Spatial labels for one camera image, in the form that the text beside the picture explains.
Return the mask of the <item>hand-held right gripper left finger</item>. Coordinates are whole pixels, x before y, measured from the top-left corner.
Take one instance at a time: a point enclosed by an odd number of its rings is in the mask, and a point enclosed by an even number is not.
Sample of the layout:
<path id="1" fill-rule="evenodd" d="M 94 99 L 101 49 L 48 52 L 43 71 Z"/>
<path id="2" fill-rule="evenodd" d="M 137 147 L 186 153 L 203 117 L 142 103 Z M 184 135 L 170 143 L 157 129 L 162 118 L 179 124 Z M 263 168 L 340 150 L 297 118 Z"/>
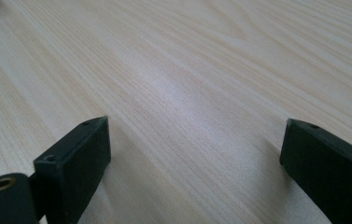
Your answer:
<path id="1" fill-rule="evenodd" d="M 40 213 L 49 224 L 77 224 L 111 160 L 108 118 L 80 123 L 34 160 Z"/>

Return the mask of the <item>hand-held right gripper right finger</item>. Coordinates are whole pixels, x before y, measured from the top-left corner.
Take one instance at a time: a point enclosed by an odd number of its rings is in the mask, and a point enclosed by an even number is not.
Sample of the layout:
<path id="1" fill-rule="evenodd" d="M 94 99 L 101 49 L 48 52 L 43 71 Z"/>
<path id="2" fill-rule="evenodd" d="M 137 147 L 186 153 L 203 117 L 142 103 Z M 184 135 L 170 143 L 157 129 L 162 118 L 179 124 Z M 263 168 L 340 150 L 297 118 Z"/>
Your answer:
<path id="1" fill-rule="evenodd" d="M 352 224 L 352 145 L 288 119 L 280 164 L 332 224 Z"/>

